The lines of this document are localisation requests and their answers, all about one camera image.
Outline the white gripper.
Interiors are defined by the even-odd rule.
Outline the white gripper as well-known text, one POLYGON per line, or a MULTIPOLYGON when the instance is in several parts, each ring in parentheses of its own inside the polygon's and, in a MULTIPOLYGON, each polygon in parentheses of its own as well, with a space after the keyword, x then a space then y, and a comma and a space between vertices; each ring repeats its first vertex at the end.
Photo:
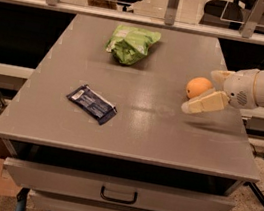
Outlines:
POLYGON ((213 70, 211 78, 216 84, 224 85, 224 91, 216 91, 214 88, 207 90, 183 103, 181 109, 189 114, 214 112, 225 109, 229 103, 236 109, 254 109, 257 107, 254 85, 258 73, 256 69, 237 72, 213 70))

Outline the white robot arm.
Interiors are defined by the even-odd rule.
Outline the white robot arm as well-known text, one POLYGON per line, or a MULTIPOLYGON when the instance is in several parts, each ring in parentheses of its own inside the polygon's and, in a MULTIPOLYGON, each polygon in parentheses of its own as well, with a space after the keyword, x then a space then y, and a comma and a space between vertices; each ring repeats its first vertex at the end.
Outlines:
POLYGON ((264 107, 264 70, 213 70, 211 78, 220 85, 219 90, 204 77, 189 81, 186 90, 188 101, 181 107, 184 113, 220 111, 229 105, 247 110, 264 107))

